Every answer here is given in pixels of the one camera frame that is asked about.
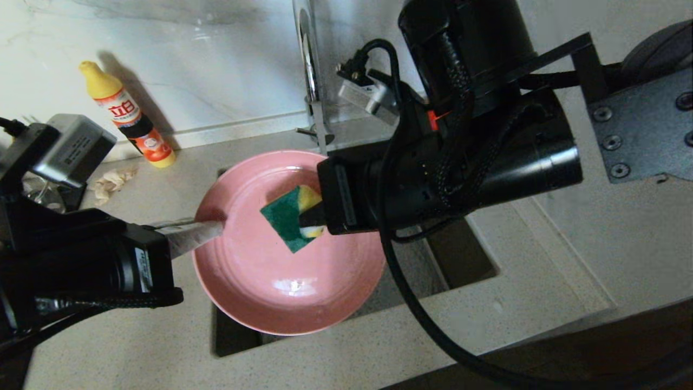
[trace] speckled countertop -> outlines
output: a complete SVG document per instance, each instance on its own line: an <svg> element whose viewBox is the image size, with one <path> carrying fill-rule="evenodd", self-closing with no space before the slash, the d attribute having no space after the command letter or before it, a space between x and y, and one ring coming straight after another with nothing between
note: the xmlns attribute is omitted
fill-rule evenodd
<svg viewBox="0 0 693 390"><path fill-rule="evenodd" d="M186 149L161 171L143 160L104 164L94 177L137 164L137 176L101 208L133 223L173 220L194 215L220 168L265 151L313 147L304 136L277 133ZM498 275L423 302L439 325L474 353L613 306L531 199L480 210L468 220ZM540 233L549 239L538 240ZM43 343L26 388L379 389L453 362L404 306L217 358L211 354L212 306L190 255L175 260L174 279L185 293L180 305L114 310Z"/></svg>

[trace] faucet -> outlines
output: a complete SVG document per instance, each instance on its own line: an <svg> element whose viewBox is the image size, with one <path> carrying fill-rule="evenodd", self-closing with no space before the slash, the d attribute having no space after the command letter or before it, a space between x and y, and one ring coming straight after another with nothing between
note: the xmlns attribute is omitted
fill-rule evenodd
<svg viewBox="0 0 693 390"><path fill-rule="evenodd" d="M296 34L299 38L299 50L304 64L306 77L306 111L309 127L298 128L298 133L317 138L320 153L327 154L327 145L335 136L325 124L324 111L320 101L320 67L317 58L317 40L315 39L315 20L310 0L293 0Z"/></svg>

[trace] pink bowl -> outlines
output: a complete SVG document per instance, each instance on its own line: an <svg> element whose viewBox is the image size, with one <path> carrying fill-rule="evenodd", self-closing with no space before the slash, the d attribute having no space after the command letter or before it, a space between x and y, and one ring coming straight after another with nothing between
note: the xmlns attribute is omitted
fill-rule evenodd
<svg viewBox="0 0 693 390"><path fill-rule="evenodd" d="M195 270L224 313L261 332L317 332L349 317L375 289L385 265L377 233L327 231L292 254L260 209L299 184L319 191L317 163L305 151L245 160L207 192L198 221L225 220L224 232L196 249Z"/></svg>

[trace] green scouring pad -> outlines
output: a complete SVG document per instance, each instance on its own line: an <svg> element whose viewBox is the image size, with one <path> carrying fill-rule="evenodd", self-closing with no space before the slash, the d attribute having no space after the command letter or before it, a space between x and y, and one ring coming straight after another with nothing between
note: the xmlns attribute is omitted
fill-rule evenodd
<svg viewBox="0 0 693 390"><path fill-rule="evenodd" d="M323 232L323 227L299 227L299 215L321 201L322 197L312 188L299 185L263 207L260 212L284 240L291 253L296 253Z"/></svg>

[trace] kitchen sink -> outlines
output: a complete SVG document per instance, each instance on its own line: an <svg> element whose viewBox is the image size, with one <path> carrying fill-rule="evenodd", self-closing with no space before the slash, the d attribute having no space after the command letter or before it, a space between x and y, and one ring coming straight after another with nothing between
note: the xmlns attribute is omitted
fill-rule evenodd
<svg viewBox="0 0 693 390"><path fill-rule="evenodd" d="M418 227L409 228L401 234L408 235L418 231ZM450 224L427 239L411 244L395 244L395 252L407 281L419 298L469 285L498 274L465 219ZM346 321L403 303L394 279L385 267L383 277L373 294ZM286 338L246 328L216 307L213 310L215 314L212 351L219 357Z"/></svg>

